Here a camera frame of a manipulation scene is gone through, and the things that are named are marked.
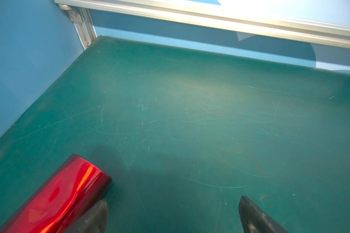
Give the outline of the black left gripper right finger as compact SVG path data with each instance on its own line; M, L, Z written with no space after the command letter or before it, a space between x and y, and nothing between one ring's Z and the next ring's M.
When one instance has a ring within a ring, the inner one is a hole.
M240 199L239 215L245 233L288 233L247 196Z

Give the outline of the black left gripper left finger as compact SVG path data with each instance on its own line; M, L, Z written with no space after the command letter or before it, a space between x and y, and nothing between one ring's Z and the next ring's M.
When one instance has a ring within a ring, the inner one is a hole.
M108 225L108 204L105 199L98 201L65 233L105 233Z

